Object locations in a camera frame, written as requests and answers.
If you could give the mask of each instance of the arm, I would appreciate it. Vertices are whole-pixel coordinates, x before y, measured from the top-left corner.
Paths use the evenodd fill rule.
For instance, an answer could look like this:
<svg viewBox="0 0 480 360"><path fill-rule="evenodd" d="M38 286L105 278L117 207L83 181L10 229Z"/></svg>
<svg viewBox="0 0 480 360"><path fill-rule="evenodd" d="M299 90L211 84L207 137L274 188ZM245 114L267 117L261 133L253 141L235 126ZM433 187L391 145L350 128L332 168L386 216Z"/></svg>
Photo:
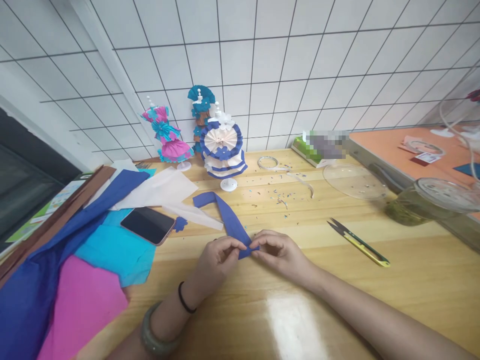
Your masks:
<svg viewBox="0 0 480 360"><path fill-rule="evenodd" d="M239 260L239 249L247 247L240 241L224 236L209 242L203 250L198 264L181 286L181 294L190 309L196 309L202 301L213 294L234 269ZM181 333L190 318L180 302L175 289L156 308L150 318L150 328L154 336L171 342ZM157 359L150 354L141 342L141 328L138 326L109 355L109 360L149 360Z"/></svg>
<svg viewBox="0 0 480 360"><path fill-rule="evenodd" d="M252 256L327 302L384 359L477 359L438 332L317 267L287 235L262 230Z"/></svg>

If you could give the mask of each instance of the clear plastic lid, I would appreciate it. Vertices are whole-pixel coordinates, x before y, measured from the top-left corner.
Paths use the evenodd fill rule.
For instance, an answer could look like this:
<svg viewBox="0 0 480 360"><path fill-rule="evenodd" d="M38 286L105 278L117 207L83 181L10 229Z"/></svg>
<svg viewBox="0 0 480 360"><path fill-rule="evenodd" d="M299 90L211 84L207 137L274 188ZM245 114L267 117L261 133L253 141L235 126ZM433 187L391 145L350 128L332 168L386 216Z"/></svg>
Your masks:
<svg viewBox="0 0 480 360"><path fill-rule="evenodd" d="M454 182L421 177L413 186L422 197L441 208L461 214L480 211L480 193Z"/></svg>

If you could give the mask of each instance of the person's left hand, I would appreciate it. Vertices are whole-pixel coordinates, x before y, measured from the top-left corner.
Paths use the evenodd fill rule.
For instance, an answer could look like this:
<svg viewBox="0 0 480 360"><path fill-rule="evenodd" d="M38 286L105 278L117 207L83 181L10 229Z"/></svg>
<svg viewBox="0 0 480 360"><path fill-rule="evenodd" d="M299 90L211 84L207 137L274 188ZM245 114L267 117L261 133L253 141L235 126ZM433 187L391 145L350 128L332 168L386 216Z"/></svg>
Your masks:
<svg viewBox="0 0 480 360"><path fill-rule="evenodd" d="M190 309L213 294L239 261L240 250L247 247L237 239L222 236L206 244L198 263L181 287L182 296Z"/></svg>

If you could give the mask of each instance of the hand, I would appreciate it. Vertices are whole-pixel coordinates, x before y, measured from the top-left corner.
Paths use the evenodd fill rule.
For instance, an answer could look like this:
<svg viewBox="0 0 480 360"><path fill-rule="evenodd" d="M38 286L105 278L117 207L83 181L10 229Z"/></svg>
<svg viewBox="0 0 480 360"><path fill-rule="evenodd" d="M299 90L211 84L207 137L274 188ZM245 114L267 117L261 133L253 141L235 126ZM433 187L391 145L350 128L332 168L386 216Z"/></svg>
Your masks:
<svg viewBox="0 0 480 360"><path fill-rule="evenodd" d="M278 271L296 284L306 287L309 274L316 266L304 255L288 235L273 231L260 231L250 244L251 255Z"/></svg>
<svg viewBox="0 0 480 360"><path fill-rule="evenodd" d="M240 250L247 247L237 239L222 236L206 244L192 271L181 287L182 296L190 309L195 309L213 294L239 261Z"/></svg>

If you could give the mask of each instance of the white cable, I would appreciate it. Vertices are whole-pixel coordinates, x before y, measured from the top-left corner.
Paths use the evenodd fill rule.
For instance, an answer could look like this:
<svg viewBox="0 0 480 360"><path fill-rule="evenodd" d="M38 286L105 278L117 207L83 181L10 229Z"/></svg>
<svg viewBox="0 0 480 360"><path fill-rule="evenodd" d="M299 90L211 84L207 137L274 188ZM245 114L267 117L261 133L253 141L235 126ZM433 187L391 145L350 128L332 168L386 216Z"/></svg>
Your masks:
<svg viewBox="0 0 480 360"><path fill-rule="evenodd" d="M468 115L471 114L471 112L473 111L473 109L471 111L469 111L465 116L461 117L460 120L458 121L454 121L452 123L452 125L450 125L447 120L445 120L445 117L444 117L444 112L442 110L442 104L444 103L445 99L457 88L457 86L459 86L461 83L464 82L464 80L466 78L468 78L470 76L471 73L473 73L475 70L476 70L476 67L477 65L480 63L480 59L477 60L477 62L475 64L473 64L473 66L470 68L470 70L468 70L466 72L465 75L463 75L463 77L460 79L459 82L457 82L457 84L450 90L450 92L448 94L446 94L443 99L440 101L440 104L438 105L438 112L440 113L440 118L441 120L443 121L443 123L445 124L445 126L451 130L454 134L458 135L461 139L463 139L463 141L465 141L466 143L466 146L468 148L468 150L470 151L470 169L471 169L471 174L472 176L475 178L475 180L480 183L480 179L478 178L477 176L477 172L475 171L475 153L472 149L472 146L468 140L468 138L466 138L465 136L463 136L460 132L456 131L453 126L456 125L457 123L459 123L460 121L462 121L463 119L465 119Z"/></svg>

